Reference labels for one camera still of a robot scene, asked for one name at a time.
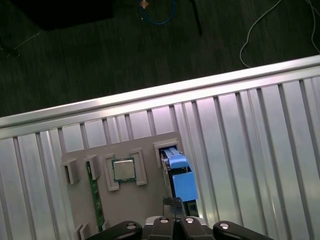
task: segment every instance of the green circuit board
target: green circuit board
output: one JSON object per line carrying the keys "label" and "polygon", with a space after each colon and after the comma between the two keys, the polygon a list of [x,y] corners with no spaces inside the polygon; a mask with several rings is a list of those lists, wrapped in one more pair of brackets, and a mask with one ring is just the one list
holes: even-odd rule
{"label": "green circuit board", "polygon": [[93,180],[90,163],[86,162],[86,170],[89,177],[92,199],[94,204],[95,218],[99,232],[103,231],[103,225],[105,223],[104,212],[101,205],[101,198],[99,194],[99,187],[97,179]]}

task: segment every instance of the dark carpet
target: dark carpet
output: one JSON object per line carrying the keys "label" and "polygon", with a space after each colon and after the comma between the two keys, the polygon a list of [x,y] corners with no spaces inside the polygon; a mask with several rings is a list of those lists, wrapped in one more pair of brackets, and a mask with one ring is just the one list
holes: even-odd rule
{"label": "dark carpet", "polygon": [[[148,2],[154,20],[171,12],[170,0]],[[43,31],[18,48],[17,58],[0,51],[0,117],[243,69],[239,51],[247,32],[276,2],[198,0],[199,36],[188,0],[176,0],[175,17],[161,26],[142,19],[135,0],[117,0],[112,19]],[[314,6],[320,10],[320,1]],[[39,30],[0,0],[7,45],[14,48]],[[312,30],[305,0],[283,0],[253,30],[243,59],[255,67],[314,56]]]}

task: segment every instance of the blue component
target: blue component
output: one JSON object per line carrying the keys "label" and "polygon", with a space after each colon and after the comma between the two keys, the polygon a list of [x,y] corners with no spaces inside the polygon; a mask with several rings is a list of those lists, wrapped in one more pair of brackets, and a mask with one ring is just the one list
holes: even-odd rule
{"label": "blue component", "polygon": [[187,168],[189,166],[188,160],[174,147],[164,150],[166,157],[169,159],[171,169]]}
{"label": "blue component", "polygon": [[188,168],[189,172],[172,175],[175,196],[183,202],[198,199],[195,175],[189,165],[188,159],[183,156],[175,147],[164,150],[170,169]]}
{"label": "blue component", "polygon": [[197,186],[193,172],[173,175],[175,196],[183,202],[198,199]]}

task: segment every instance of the gray plastic bracket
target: gray plastic bracket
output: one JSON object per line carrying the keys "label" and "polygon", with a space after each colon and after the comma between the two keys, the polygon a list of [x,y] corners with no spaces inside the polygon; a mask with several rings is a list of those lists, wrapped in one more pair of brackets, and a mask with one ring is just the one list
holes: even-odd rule
{"label": "gray plastic bracket", "polygon": [[142,154],[142,149],[135,148],[131,151],[131,156],[134,158],[134,169],[135,169],[135,176],[136,176],[136,185],[141,186],[148,183],[144,157]]}
{"label": "gray plastic bracket", "polygon": [[76,228],[76,230],[75,230],[75,239],[76,240],[81,240],[81,235],[80,235],[80,230],[81,230],[81,228],[82,228],[82,224],[80,224],[77,228]]}
{"label": "gray plastic bracket", "polygon": [[157,141],[157,142],[154,142],[153,144],[154,144],[156,161],[158,163],[159,168],[162,167],[161,158],[159,155],[159,149],[173,147],[173,146],[176,146],[177,150],[181,149],[180,143],[176,138],[168,139],[165,141]]}
{"label": "gray plastic bracket", "polygon": [[115,154],[110,153],[110,154],[105,155],[103,158],[103,161],[102,161],[106,184],[107,184],[108,190],[110,192],[119,190],[119,183],[115,182],[115,180],[114,180],[114,171],[113,171],[113,166],[112,166],[113,159],[115,159]]}
{"label": "gray plastic bracket", "polygon": [[77,183],[80,180],[77,168],[77,159],[68,160],[62,165],[64,167],[67,184]]}
{"label": "gray plastic bracket", "polygon": [[90,234],[90,228],[89,228],[89,224],[85,224],[82,226],[82,228],[80,229],[79,231],[80,233],[80,240],[86,240],[88,238],[91,237],[91,234]]}
{"label": "gray plastic bracket", "polygon": [[92,156],[84,159],[85,162],[89,162],[91,168],[92,179],[96,180],[100,177],[99,159],[98,156]]}

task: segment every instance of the white cable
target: white cable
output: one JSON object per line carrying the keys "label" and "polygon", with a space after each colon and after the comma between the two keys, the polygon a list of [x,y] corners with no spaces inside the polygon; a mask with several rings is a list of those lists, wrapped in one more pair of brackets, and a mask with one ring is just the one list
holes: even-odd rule
{"label": "white cable", "polygon": [[311,0],[305,0],[305,1],[310,5],[312,16],[313,16],[313,31],[312,31],[312,35],[311,35],[311,42],[312,42],[314,48],[320,54],[320,50],[319,50],[319,48],[317,47],[317,45],[315,44],[315,41],[314,41],[314,37],[315,37],[315,33],[316,33],[316,14],[315,14],[315,12],[317,12],[319,16],[320,16],[320,14],[317,11],[317,9],[314,8],[314,6],[312,5]]}
{"label": "white cable", "polygon": [[250,27],[250,30],[248,32],[248,35],[246,36],[246,42],[245,44],[242,46],[241,50],[240,50],[240,61],[243,65],[245,65],[247,68],[251,68],[250,66],[248,66],[247,64],[245,64],[245,62],[243,61],[242,59],[242,52],[244,51],[245,47],[247,46],[247,44],[249,43],[249,38],[250,38],[250,34],[251,34],[251,31],[254,29],[255,25],[265,16],[267,15],[268,13],[270,13],[273,9],[275,9],[279,3],[281,3],[282,0],[279,0],[272,8],[270,8],[268,11],[266,11],[264,14],[262,14],[261,17],[258,18],[257,21],[254,22],[254,24]]}
{"label": "white cable", "polygon": [[318,16],[320,17],[320,13],[318,12],[318,10],[312,5],[312,2],[310,0],[305,0],[307,4],[309,4],[312,9],[315,11],[316,14],[318,14]]}

